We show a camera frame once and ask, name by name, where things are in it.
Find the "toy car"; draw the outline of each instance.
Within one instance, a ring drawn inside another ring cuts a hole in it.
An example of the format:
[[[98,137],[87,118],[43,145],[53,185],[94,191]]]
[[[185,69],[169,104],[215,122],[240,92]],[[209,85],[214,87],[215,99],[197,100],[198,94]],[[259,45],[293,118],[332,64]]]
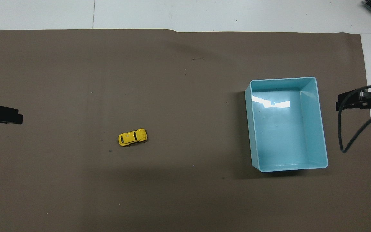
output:
[[[118,136],[118,143],[121,146],[127,146],[138,141],[146,141],[147,133],[146,130],[141,128],[136,131],[131,131],[128,133],[123,133]]]

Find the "blue plastic bin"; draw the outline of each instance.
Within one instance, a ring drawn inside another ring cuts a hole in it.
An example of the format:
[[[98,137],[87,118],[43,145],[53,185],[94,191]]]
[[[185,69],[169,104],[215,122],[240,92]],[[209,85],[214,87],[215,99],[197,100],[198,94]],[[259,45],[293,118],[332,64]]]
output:
[[[316,78],[252,80],[245,95],[254,167],[261,172],[327,167]]]

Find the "white table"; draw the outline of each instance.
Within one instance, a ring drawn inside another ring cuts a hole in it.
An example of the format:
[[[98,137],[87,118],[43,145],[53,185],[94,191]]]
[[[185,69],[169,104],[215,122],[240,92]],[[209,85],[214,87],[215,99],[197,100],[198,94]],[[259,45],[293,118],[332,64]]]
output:
[[[371,12],[360,0],[0,0],[3,30],[89,28],[360,33],[371,84]]]

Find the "brown table covering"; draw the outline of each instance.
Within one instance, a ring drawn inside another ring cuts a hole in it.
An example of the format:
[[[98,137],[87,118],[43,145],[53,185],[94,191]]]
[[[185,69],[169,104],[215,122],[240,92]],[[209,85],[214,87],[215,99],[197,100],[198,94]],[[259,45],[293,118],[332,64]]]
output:
[[[243,91],[303,76],[328,168],[261,173]],[[371,128],[342,154],[335,110],[364,85],[359,34],[0,31],[0,105],[24,115],[0,124],[0,231],[371,231]],[[343,114],[348,140],[369,111]]]

